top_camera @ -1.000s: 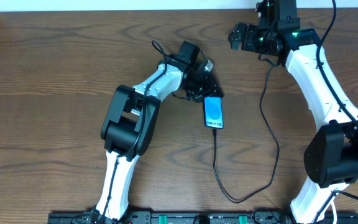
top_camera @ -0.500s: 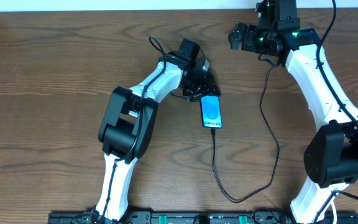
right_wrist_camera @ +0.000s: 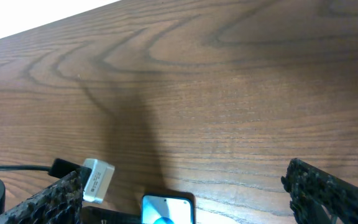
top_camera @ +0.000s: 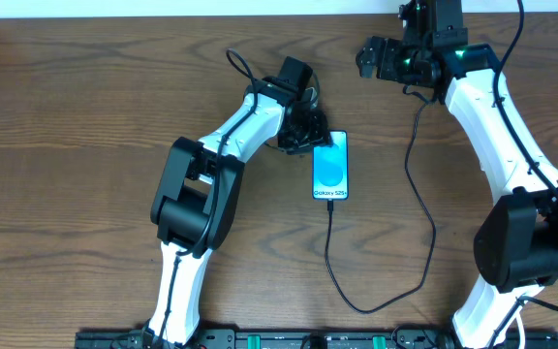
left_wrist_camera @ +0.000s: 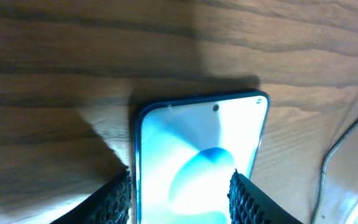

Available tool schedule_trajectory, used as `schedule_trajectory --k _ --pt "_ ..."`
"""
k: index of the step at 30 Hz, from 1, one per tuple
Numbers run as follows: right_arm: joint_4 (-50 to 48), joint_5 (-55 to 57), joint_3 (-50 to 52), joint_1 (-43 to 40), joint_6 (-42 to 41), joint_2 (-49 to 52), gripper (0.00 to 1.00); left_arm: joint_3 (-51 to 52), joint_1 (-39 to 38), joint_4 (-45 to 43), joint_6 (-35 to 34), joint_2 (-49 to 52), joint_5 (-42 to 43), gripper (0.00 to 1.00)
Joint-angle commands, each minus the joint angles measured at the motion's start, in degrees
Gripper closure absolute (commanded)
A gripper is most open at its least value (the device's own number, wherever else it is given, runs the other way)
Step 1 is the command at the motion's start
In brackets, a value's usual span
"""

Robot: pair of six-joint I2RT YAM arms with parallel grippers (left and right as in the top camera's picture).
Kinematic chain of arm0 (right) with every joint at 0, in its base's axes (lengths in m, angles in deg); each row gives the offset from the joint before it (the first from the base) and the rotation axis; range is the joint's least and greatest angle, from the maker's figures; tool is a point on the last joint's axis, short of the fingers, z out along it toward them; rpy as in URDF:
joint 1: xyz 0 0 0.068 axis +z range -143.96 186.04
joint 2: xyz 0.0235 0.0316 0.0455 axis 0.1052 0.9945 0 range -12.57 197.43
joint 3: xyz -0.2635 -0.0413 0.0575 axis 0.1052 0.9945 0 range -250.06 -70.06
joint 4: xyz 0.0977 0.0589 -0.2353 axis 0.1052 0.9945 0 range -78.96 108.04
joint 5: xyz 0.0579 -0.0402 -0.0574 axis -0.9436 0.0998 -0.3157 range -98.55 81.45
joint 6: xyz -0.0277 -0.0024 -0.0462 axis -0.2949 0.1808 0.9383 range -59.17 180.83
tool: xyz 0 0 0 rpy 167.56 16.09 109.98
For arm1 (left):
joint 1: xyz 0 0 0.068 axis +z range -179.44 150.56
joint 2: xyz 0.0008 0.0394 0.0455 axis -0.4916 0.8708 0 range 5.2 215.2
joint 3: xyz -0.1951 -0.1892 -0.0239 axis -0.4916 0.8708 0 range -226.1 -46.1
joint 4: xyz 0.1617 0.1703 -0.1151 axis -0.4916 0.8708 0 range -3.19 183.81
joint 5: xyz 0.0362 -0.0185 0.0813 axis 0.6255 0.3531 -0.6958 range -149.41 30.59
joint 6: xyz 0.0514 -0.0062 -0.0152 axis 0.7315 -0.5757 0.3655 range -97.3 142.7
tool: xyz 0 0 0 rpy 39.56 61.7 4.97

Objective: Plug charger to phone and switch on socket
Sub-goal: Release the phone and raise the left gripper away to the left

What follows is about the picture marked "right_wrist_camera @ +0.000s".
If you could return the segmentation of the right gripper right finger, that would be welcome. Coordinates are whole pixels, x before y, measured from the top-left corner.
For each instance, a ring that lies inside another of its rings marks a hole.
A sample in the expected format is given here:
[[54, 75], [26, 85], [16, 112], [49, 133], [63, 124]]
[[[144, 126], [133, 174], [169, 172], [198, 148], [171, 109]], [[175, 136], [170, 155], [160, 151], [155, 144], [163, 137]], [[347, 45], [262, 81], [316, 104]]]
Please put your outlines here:
[[297, 223], [358, 223], [358, 187], [297, 158], [281, 181]]

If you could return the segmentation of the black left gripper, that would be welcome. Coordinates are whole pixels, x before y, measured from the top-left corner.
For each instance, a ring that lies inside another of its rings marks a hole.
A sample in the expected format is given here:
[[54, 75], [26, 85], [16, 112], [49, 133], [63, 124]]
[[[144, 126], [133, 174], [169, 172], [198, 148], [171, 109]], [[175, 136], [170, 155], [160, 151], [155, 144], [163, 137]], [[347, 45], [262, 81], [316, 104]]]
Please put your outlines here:
[[141, 224], [141, 217], [98, 207], [83, 207], [81, 219], [85, 224]]

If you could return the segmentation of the blue Galaxy smartphone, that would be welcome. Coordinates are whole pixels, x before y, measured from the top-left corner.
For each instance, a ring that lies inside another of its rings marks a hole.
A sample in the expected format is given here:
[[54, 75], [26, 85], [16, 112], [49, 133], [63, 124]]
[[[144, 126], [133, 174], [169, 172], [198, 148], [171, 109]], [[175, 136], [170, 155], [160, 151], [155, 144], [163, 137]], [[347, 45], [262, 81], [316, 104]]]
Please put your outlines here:
[[195, 224], [193, 202], [186, 197], [145, 194], [141, 224]]

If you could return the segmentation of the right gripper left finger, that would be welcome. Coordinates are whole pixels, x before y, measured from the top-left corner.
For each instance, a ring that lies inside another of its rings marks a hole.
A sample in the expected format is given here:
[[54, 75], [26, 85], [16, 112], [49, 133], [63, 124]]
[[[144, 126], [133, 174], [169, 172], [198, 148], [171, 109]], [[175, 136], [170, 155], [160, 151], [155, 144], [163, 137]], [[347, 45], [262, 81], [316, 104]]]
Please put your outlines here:
[[0, 224], [82, 223], [84, 187], [91, 169], [80, 167], [0, 215]]

